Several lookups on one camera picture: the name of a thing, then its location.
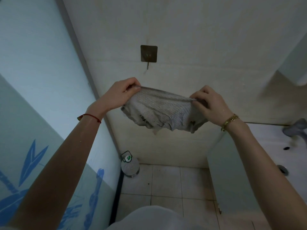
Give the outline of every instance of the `person's left hand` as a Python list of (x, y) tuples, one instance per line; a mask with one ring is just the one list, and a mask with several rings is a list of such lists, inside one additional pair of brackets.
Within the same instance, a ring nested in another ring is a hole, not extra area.
[(102, 120), (108, 111), (121, 107), (141, 90), (140, 87), (127, 89), (133, 85), (141, 85), (135, 77), (115, 82), (103, 96), (88, 107), (86, 113)]

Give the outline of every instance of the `gold bracelet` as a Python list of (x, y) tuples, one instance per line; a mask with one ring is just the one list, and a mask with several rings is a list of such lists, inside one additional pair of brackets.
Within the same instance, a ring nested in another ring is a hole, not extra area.
[(238, 119), (239, 117), (234, 114), (232, 117), (230, 117), (228, 120), (226, 120), (226, 122), (223, 124), (221, 131), (225, 131), (225, 127), (227, 126), (228, 123), (232, 122), (235, 119)]

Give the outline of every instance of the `wet towel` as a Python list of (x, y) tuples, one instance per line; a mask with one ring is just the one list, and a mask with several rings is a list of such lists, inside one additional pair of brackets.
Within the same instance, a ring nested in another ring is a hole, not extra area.
[(208, 120), (192, 104), (196, 99), (141, 86), (141, 90), (122, 106), (125, 115), (139, 126), (167, 128), (194, 133)]

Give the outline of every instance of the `sink drain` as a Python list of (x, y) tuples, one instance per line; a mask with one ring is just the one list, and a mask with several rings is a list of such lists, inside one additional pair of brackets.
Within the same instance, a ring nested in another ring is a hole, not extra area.
[(285, 175), (288, 176), (289, 175), (289, 171), (287, 170), (286, 167), (282, 166), (282, 165), (277, 165), (277, 167), (279, 168), (280, 172)]

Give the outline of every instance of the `finger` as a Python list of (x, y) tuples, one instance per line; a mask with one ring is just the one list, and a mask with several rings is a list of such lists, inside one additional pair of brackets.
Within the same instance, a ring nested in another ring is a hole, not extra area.
[(203, 88), (201, 88), (202, 92), (205, 92), (205, 93), (212, 93), (212, 92), (215, 92), (214, 89), (212, 89), (210, 86), (208, 85), (205, 85)]
[(127, 96), (128, 99), (130, 99), (133, 95), (135, 95), (140, 90), (141, 90), (140, 87), (132, 87), (125, 92), (125, 95)]
[(208, 102), (209, 101), (209, 94), (204, 93), (202, 91), (196, 91), (194, 94), (192, 94), (190, 96), (190, 98), (204, 99), (204, 100), (206, 100)]
[(203, 113), (204, 116), (206, 116), (207, 114), (209, 114), (209, 109), (206, 108), (203, 104), (201, 104), (200, 102), (198, 101), (193, 101), (192, 104), (200, 110), (200, 112)]
[(135, 77), (131, 77), (125, 80), (125, 85), (126, 88), (128, 88), (128, 86), (130, 85), (141, 85), (141, 84)]

